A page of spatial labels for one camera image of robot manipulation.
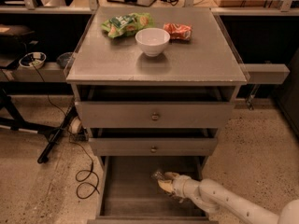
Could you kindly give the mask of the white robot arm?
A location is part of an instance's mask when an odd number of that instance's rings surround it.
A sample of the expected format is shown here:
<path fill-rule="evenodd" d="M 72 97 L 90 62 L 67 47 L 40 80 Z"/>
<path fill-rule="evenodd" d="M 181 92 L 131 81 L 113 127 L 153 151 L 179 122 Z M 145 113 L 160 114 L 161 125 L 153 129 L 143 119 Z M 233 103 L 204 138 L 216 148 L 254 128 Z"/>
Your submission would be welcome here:
<path fill-rule="evenodd" d="M 299 224 L 299 200 L 287 203 L 277 215 L 208 178 L 198 181 L 187 175 L 159 171 L 153 176 L 161 189 L 175 197 L 191 200 L 209 214 L 223 207 L 245 224 Z"/>

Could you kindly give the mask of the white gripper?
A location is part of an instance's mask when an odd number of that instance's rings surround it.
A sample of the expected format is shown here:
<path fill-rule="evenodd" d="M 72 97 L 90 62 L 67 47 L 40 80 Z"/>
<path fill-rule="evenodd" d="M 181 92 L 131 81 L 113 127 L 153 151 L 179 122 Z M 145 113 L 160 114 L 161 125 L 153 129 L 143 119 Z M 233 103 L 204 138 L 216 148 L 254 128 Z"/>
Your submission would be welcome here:
<path fill-rule="evenodd" d="M 200 196 L 199 181 L 175 172 L 165 172 L 164 177 L 166 180 L 158 181 L 159 187 L 164 191 L 168 193 L 173 192 L 180 198 L 188 198 L 190 200 L 194 200 Z"/>

